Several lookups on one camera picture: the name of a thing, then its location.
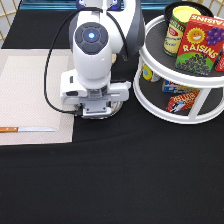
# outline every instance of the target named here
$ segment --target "canned food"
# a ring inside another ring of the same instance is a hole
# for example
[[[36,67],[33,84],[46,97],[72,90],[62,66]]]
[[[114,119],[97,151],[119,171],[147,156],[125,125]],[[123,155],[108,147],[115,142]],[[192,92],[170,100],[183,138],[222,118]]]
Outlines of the canned food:
[[[174,8],[164,42],[164,52],[166,54],[177,57],[181,39],[192,14],[201,15],[201,13],[193,7],[179,6]]]
[[[147,65],[143,67],[143,77],[149,82],[156,82],[160,76],[153,72]]]

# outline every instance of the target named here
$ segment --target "red raisins box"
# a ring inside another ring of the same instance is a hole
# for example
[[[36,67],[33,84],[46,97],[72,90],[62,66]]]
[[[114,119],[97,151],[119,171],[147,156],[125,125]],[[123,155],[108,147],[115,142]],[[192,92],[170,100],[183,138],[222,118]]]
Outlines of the red raisins box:
[[[176,68],[208,75],[224,43],[224,20],[192,15],[176,60]]]
[[[216,71],[224,72],[224,44],[222,46],[222,51],[220,52],[220,56],[217,59],[217,65],[215,67]]]
[[[200,90],[186,93],[180,96],[174,96],[170,98],[166,110],[170,113],[175,113],[181,110],[191,108],[199,94]]]

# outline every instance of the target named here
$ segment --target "black tablecloth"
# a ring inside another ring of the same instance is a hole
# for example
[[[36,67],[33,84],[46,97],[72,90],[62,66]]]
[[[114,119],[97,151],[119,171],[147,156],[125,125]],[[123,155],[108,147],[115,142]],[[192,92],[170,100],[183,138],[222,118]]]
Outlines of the black tablecloth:
[[[19,11],[3,48],[49,48],[69,13]],[[68,25],[56,48],[69,48]],[[137,64],[119,57],[112,77],[133,81]],[[223,124],[166,122],[131,89],[114,117],[76,118],[73,143],[0,147],[0,223],[222,224]]]

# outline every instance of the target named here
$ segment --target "green can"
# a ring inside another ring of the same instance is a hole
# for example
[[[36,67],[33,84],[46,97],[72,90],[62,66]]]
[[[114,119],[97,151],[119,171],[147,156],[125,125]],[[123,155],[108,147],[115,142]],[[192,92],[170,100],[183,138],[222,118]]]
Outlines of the green can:
[[[177,57],[181,39],[192,14],[201,15],[193,7],[179,6],[174,8],[164,42],[164,52],[169,56]]]

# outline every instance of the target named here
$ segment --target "black cable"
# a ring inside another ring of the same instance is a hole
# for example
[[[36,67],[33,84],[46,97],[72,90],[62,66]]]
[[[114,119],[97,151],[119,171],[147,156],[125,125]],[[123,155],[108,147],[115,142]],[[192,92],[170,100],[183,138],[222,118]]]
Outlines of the black cable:
[[[107,16],[110,17],[114,21],[114,23],[116,24],[116,26],[121,34],[121,38],[123,40],[124,49],[125,49],[125,53],[126,53],[126,55],[123,58],[125,61],[128,61],[128,45],[127,45],[127,41],[125,39],[124,33],[123,33],[119,23],[117,22],[117,20],[109,12],[107,12]]]
[[[23,1],[23,0],[21,0],[21,1],[19,2],[18,10],[20,9],[20,6],[21,6],[22,1]]]
[[[46,65],[45,65],[45,71],[44,71],[44,97],[45,97],[45,100],[46,102],[48,103],[48,105],[58,111],[58,112],[61,112],[61,113],[66,113],[66,114],[77,114],[78,115],[78,112],[76,110],[74,111],[65,111],[65,110],[61,110],[61,109],[58,109],[56,108],[54,105],[51,104],[51,102],[49,101],[48,99],[48,96],[47,96],[47,69],[48,69],[48,64],[49,64],[49,60],[50,60],[50,57],[51,57],[51,53],[52,53],[52,50],[54,48],[54,45],[55,45],[55,42],[58,38],[58,35],[59,33],[61,32],[61,29],[64,27],[65,23],[67,23],[67,21],[73,16],[75,17],[79,12],[82,12],[82,11],[94,11],[94,12],[101,12],[103,13],[103,10],[100,9],[100,8],[96,8],[96,7],[86,7],[86,8],[81,8],[81,9],[77,9],[76,11],[72,12],[65,20],[64,22],[61,24],[60,28],[58,29],[58,32],[56,33],[55,37],[54,37],[54,40],[51,44],[51,47],[50,47],[50,50],[49,50],[49,53],[48,53],[48,56],[47,56],[47,61],[46,61]],[[117,25],[117,28],[121,34],[121,37],[122,37],[122,40],[124,42],[124,46],[125,46],[125,51],[126,51],[126,59],[128,58],[128,51],[127,51],[127,42],[126,42],[126,39],[124,37],[124,34],[123,34],[123,31],[120,27],[120,25],[118,24],[117,20],[110,14],[107,12],[107,15],[114,21],[114,23]]]

